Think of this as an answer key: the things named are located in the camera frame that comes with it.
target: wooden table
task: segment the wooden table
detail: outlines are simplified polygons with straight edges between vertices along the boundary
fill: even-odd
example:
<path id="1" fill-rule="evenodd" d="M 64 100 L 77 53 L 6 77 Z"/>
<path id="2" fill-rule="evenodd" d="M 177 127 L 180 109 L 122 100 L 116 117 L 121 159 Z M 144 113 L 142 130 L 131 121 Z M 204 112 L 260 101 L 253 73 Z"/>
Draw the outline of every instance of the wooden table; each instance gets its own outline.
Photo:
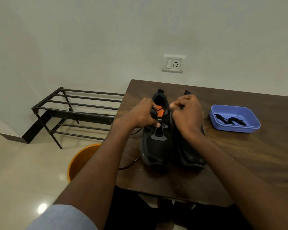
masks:
<path id="1" fill-rule="evenodd" d="M 130 111 L 143 97 L 152 97 L 159 88 L 164 90 L 169 103 L 182 96 L 186 89 L 195 94 L 203 107 L 207 137 L 261 178 L 288 193 L 288 97 L 131 80 L 116 118 Z M 253 133 L 216 130 L 208 116 L 214 104 L 250 108 L 261 128 Z M 120 167 L 141 157 L 140 138 L 141 132 L 130 136 Z M 218 206 L 233 203 L 209 166 L 196 173 L 169 164 L 167 172 L 162 173 L 140 160 L 119 171 L 116 185 L 139 193 L 195 203 Z"/>

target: blue tray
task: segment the blue tray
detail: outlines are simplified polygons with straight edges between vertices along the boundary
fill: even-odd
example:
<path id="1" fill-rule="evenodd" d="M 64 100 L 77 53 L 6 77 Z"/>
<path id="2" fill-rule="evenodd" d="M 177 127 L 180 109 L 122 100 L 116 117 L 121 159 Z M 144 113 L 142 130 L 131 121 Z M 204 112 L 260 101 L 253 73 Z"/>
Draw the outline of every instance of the blue tray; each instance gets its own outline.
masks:
<path id="1" fill-rule="evenodd" d="M 230 117 L 238 118 L 240 120 L 243 120 L 246 126 L 242 126 L 236 122 L 233 122 L 234 125 L 223 123 L 221 120 L 216 118 L 215 114 L 219 114 L 223 116 L 225 119 L 229 119 Z M 254 115 L 254 113 L 249 108 L 246 107 L 213 105 L 211 107 L 209 116 L 215 129 L 221 131 L 236 131 L 236 132 L 250 133 L 260 128 L 260 122 Z"/>

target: orange insole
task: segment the orange insole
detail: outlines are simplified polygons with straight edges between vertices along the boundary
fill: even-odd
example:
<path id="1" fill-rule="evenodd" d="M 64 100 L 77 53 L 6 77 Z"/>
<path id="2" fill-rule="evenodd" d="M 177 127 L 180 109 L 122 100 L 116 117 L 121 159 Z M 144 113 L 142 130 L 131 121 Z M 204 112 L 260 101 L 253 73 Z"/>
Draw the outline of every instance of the orange insole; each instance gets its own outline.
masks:
<path id="1" fill-rule="evenodd" d="M 161 109 L 158 111 L 158 117 L 162 117 L 164 109 L 162 108 L 162 106 L 157 106 L 157 107 L 158 107 L 157 110 Z"/>

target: electrical outlet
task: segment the electrical outlet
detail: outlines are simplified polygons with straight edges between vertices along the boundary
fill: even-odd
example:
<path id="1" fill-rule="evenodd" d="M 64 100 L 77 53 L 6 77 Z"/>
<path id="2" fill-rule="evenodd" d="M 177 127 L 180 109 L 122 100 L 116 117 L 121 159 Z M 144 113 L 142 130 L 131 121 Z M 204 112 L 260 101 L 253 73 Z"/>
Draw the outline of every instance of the electrical outlet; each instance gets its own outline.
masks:
<path id="1" fill-rule="evenodd" d="M 182 73 L 183 64 L 186 56 L 182 55 L 163 55 L 162 72 Z"/>

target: black sneaker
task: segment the black sneaker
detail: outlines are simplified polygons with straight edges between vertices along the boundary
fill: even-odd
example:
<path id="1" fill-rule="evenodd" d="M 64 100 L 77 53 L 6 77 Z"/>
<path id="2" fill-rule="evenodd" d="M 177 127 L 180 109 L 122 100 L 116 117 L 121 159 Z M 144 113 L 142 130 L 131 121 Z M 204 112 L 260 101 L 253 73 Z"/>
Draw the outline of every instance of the black sneaker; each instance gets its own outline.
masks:
<path id="1" fill-rule="evenodd" d="M 159 89 L 152 97 L 154 103 L 162 107 L 162 116 L 158 117 L 155 108 L 150 110 L 150 115 L 161 123 L 161 127 L 146 126 L 142 132 L 141 156 L 149 166 L 164 166 L 170 162 L 173 155 L 169 103 L 163 92 Z"/>
<path id="2" fill-rule="evenodd" d="M 174 159 L 173 164 L 182 165 L 183 167 L 203 169 L 206 166 L 206 161 L 202 156 L 182 137 L 177 129 L 174 121 L 173 125 L 173 139 L 174 139 Z M 205 135 L 203 125 L 200 128 L 203 135 Z"/>

